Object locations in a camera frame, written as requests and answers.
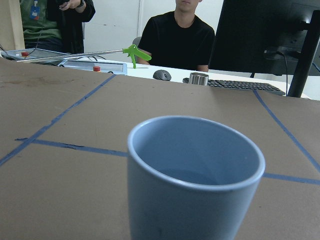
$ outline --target id badge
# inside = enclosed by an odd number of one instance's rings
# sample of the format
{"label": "id badge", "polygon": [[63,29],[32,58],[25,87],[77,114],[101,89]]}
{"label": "id badge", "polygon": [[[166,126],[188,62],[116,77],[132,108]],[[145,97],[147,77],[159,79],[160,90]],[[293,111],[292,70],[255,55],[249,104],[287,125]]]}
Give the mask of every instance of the id badge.
{"label": "id badge", "polygon": [[31,6],[30,10],[30,19],[38,20],[40,14],[40,7],[39,6]]}

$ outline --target cable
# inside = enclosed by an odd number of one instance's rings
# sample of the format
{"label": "cable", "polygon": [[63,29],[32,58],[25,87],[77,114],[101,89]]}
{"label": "cable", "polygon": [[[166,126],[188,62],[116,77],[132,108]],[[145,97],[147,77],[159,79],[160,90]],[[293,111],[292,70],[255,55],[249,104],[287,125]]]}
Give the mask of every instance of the cable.
{"label": "cable", "polygon": [[103,57],[103,56],[96,56],[96,57],[99,57],[99,58],[102,58],[102,59],[104,59],[104,60],[107,60],[105,57]]}
{"label": "cable", "polygon": [[42,30],[44,29],[44,22],[45,22],[46,12],[47,12],[47,4],[45,5],[45,8],[44,8],[44,14],[43,14],[42,23],[41,23],[42,27],[41,27],[41,30],[40,30],[40,35],[38,36],[38,39],[36,40],[35,48],[28,55],[32,54],[38,47],[39,39],[40,39],[40,37],[42,35]]}
{"label": "cable", "polygon": [[1,49],[2,51],[4,51],[7,56],[9,56],[9,54],[8,54],[7,51],[2,47],[1,44],[0,44],[0,49]]}
{"label": "cable", "polygon": [[93,58],[96,62],[98,62],[98,59],[95,56],[90,56],[89,59],[90,58]]}
{"label": "cable", "polygon": [[285,75],[286,75],[286,85],[285,85],[285,96],[288,96],[288,64],[287,57],[283,52],[277,51],[276,54],[283,56],[285,62]]}
{"label": "cable", "polygon": [[315,64],[314,62],[312,63],[312,65],[318,70],[318,72],[320,73],[320,67],[317,65],[317,64]]}

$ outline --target chair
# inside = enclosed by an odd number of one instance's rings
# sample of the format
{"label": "chair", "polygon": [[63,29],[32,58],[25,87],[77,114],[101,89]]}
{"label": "chair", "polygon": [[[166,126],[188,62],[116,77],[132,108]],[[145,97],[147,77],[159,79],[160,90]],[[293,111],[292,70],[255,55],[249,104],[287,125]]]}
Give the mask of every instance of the chair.
{"label": "chair", "polygon": [[133,39],[132,44],[139,46],[141,36],[137,36],[135,39]]}
{"label": "chair", "polygon": [[[132,44],[138,47],[140,43],[140,39],[141,39],[141,36],[137,36],[135,39],[133,39]],[[134,58],[135,58],[135,62],[137,62],[138,61],[137,56],[134,56]]]}

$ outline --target red cap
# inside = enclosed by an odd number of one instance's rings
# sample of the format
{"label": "red cap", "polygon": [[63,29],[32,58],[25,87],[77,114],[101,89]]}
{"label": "red cap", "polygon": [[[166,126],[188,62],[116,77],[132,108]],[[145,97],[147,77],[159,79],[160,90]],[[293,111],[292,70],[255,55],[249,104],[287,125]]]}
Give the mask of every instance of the red cap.
{"label": "red cap", "polygon": [[100,72],[100,67],[99,67],[99,66],[94,66],[94,67],[93,67],[93,71],[95,71],[95,72]]}
{"label": "red cap", "polygon": [[23,52],[21,52],[21,56],[27,57],[27,56],[29,56],[29,53],[27,51],[23,51]]}

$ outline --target gray mouse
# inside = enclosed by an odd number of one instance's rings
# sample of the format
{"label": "gray mouse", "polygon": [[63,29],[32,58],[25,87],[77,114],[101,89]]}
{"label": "gray mouse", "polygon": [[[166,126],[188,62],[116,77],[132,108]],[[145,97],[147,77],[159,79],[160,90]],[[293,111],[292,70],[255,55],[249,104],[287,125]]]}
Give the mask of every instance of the gray mouse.
{"label": "gray mouse", "polygon": [[153,78],[158,80],[170,81],[171,75],[166,70],[160,69],[154,72]]}

